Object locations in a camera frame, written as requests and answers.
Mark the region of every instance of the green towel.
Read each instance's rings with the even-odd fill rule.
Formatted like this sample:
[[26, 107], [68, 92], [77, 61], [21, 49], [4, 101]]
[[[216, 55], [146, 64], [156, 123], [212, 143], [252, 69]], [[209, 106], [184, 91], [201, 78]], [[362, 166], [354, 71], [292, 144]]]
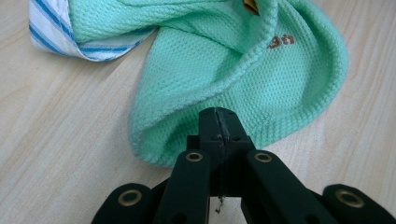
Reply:
[[256, 5], [260, 15], [234, 0], [70, 0], [79, 42], [161, 27], [129, 117], [137, 157], [172, 166], [210, 106], [236, 112], [265, 147], [329, 105], [347, 72], [337, 30], [307, 0]]

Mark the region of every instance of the wood grain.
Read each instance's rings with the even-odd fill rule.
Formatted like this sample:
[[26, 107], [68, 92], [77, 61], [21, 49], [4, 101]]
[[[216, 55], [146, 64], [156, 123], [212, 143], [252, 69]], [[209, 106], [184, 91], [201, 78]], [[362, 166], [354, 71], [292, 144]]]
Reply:
[[[347, 44], [346, 82], [315, 121], [267, 150], [310, 189], [358, 188], [396, 216], [396, 1], [316, 0]], [[116, 187], [171, 170], [132, 154], [126, 120], [154, 35], [110, 63], [34, 49], [26, 1], [0, 2], [0, 223], [90, 223]], [[228, 199], [211, 223], [244, 223]]]

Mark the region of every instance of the black metal bracket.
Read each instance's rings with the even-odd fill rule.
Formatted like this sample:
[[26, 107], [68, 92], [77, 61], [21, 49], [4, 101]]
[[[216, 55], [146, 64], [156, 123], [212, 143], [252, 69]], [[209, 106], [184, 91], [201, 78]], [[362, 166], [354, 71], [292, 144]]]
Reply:
[[98, 223], [203, 224], [210, 197], [240, 197], [256, 223], [396, 223], [358, 189], [307, 189], [274, 153], [256, 150], [237, 115], [212, 107], [199, 113], [199, 135], [187, 137], [171, 176], [153, 189], [115, 189], [93, 219]]

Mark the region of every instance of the light wooden table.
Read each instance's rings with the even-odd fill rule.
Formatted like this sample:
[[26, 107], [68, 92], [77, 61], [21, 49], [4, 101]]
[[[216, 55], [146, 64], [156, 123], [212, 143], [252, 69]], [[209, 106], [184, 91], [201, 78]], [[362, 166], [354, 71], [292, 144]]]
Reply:
[[[315, 0], [342, 33], [346, 82], [275, 152], [310, 189], [356, 187], [396, 216], [396, 1]], [[171, 170], [134, 157], [126, 120], [151, 36], [90, 63], [33, 48], [27, 1], [0, 2], [0, 223], [90, 223], [116, 187], [153, 187]], [[244, 223], [227, 200], [211, 223]]]

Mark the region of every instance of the blue and white striped cloth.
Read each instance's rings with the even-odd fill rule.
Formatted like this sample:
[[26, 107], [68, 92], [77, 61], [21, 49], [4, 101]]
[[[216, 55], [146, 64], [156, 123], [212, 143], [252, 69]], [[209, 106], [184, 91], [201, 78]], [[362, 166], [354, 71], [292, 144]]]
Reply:
[[125, 54], [148, 37], [155, 27], [103, 40], [76, 42], [67, 0], [30, 0], [29, 30], [38, 49], [94, 62], [110, 61]]

